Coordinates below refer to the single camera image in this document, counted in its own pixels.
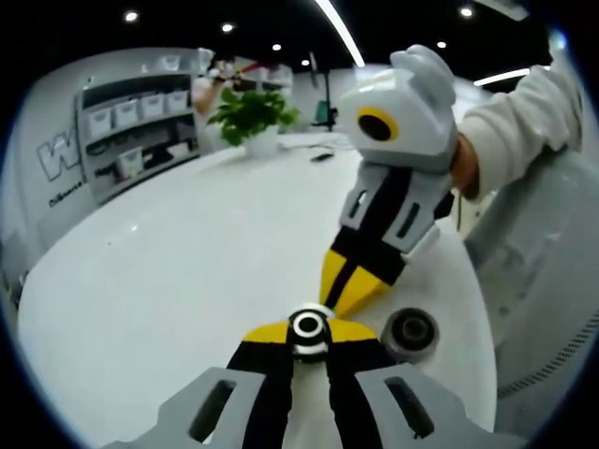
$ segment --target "green plant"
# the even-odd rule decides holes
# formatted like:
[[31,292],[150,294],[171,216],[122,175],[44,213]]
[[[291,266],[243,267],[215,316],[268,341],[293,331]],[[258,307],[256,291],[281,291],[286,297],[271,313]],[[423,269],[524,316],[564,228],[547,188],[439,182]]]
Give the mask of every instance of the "green plant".
[[222,138],[233,146],[241,145],[269,126],[289,126],[300,115],[299,110],[286,107],[285,98],[278,92],[247,91],[237,96],[225,88],[221,98],[223,104],[208,123],[221,124]]

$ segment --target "white ring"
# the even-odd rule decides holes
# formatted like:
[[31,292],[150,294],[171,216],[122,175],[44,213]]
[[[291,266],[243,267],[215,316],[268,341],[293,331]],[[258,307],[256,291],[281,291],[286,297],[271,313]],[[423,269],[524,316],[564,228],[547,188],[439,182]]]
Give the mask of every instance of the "white ring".
[[[316,320],[316,329],[310,330],[308,332],[303,330],[300,327],[300,321],[303,320],[304,318],[315,319]],[[311,339],[312,337],[317,336],[320,332],[322,332],[322,329],[324,327],[325,327],[325,324],[323,323],[322,316],[320,316],[318,313],[315,313],[313,311],[303,311],[302,313],[300,313],[298,316],[296,316],[293,319],[293,331],[296,333],[296,335],[298,335],[299,337],[302,337],[304,339]]]
[[335,318],[335,312],[329,309],[327,306],[323,306],[322,304],[318,304],[317,302],[308,302],[306,304],[302,304],[301,306],[295,308],[290,315],[298,311],[320,311],[327,318]]
[[314,346],[302,346],[300,344],[296,344],[294,346],[294,353],[297,355],[316,355],[316,354],[324,354],[329,347],[323,341],[321,343],[315,344]]

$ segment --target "wall lettering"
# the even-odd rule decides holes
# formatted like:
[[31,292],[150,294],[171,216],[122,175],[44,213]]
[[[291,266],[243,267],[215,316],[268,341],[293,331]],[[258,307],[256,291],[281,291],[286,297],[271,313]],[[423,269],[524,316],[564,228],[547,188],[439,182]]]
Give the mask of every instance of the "wall lettering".
[[78,183],[76,183],[75,185],[73,185],[70,189],[65,190],[64,192],[59,192],[59,194],[57,196],[55,196],[50,201],[48,201],[48,204],[50,205],[51,208],[53,208],[58,203],[60,203],[61,201],[63,201],[67,196],[71,195],[77,189],[79,189],[80,187],[82,187],[82,185],[83,185],[83,182],[79,181]]
[[63,168],[70,170],[80,164],[75,133],[75,128],[71,128],[37,147],[37,158],[48,181],[57,179],[63,173]]

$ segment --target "black ceiling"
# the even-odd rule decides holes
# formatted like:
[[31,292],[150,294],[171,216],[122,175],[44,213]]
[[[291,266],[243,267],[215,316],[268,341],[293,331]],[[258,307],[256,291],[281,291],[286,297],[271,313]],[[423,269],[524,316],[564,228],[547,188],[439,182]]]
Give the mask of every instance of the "black ceiling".
[[[7,30],[5,42],[15,42],[24,86],[54,68],[103,51],[131,47],[208,47],[264,61],[281,61],[301,70],[300,61],[314,51],[320,67],[349,67],[352,59],[314,0],[155,0],[28,2],[15,5],[25,21]],[[529,18],[513,22],[475,6],[475,16],[458,13],[464,0],[333,0],[354,36],[366,63],[387,63],[388,55],[411,44],[434,47],[455,74],[469,80],[548,64],[544,26]],[[134,9],[139,21],[125,23]],[[229,35],[223,22],[232,22]],[[283,46],[274,53],[273,43]]]

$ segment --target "black circle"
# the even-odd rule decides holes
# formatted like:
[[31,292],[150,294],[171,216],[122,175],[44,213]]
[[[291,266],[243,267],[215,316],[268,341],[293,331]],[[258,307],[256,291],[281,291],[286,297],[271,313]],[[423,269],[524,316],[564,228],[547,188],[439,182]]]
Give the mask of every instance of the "black circle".
[[424,351],[434,341],[435,330],[426,314],[410,310],[396,315],[391,335],[407,351]]
[[358,118],[359,129],[372,140],[386,142],[391,138],[391,128],[378,117],[362,115]]
[[299,319],[298,326],[304,332],[312,332],[318,327],[318,322],[313,316],[306,316]]
[[410,317],[403,321],[402,333],[407,340],[422,341],[427,336],[427,324],[420,318]]

